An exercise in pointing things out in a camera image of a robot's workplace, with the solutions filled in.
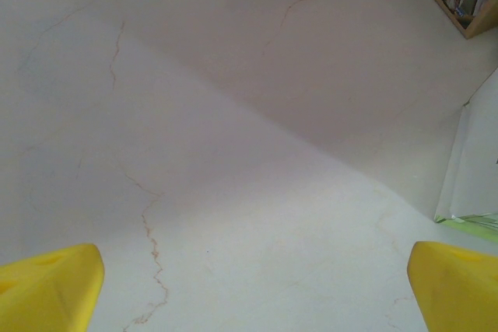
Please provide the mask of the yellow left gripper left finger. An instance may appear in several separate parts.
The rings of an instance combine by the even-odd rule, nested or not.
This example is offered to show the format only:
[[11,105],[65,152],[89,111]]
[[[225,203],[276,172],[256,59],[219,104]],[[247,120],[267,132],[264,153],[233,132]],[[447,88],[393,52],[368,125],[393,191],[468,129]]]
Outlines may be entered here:
[[85,331],[103,280],[103,260],[92,243],[2,265],[1,330]]

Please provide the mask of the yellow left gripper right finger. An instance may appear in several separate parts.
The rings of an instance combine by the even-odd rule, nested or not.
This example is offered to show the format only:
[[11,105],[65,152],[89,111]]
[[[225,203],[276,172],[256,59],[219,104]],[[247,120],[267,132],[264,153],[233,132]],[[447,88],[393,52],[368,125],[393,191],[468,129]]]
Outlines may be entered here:
[[497,331],[497,257],[419,241],[407,274],[429,331]]

